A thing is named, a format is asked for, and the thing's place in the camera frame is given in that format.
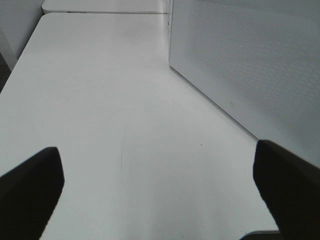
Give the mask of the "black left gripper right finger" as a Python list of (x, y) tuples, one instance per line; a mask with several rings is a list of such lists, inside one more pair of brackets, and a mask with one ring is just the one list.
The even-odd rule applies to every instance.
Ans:
[(259, 140), (253, 179), (285, 240), (320, 238), (318, 167), (270, 140)]

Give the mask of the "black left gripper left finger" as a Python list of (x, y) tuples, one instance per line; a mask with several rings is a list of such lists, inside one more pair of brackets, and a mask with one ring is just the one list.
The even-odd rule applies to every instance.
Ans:
[(65, 184), (57, 147), (46, 147), (0, 177), (0, 238), (41, 238)]

